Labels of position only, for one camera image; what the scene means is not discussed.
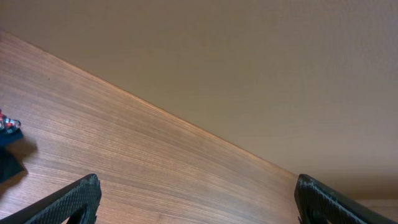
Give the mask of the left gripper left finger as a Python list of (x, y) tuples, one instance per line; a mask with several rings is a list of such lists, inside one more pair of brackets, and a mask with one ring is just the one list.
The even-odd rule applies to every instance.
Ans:
[(96, 174), (88, 174), (38, 202), (1, 220), (1, 224), (95, 224), (101, 187)]

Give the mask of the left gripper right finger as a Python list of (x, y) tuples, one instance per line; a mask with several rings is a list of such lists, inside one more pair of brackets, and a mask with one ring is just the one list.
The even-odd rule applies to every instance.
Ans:
[(300, 224), (397, 224), (307, 174), (298, 176), (294, 198)]

